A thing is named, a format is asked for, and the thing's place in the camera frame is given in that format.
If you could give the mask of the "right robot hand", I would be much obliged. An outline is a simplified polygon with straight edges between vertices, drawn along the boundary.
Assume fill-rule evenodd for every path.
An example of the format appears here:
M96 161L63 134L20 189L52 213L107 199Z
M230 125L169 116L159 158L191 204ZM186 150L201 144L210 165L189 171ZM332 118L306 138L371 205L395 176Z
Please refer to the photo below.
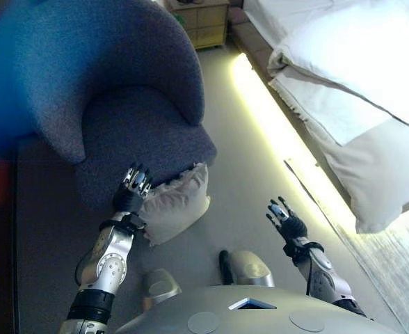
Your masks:
M279 196L277 201L271 199L267 208L269 210L269 213L266 213L267 219L285 241L307 237L306 225L288 206L283 197Z

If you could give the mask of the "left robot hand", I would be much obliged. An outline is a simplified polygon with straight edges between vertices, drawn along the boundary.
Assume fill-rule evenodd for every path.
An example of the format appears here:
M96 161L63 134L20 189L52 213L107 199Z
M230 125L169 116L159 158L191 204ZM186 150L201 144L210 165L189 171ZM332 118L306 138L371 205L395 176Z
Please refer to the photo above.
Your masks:
M138 212L151 188L150 170L143 164L133 163L113 196L113 209L116 212Z

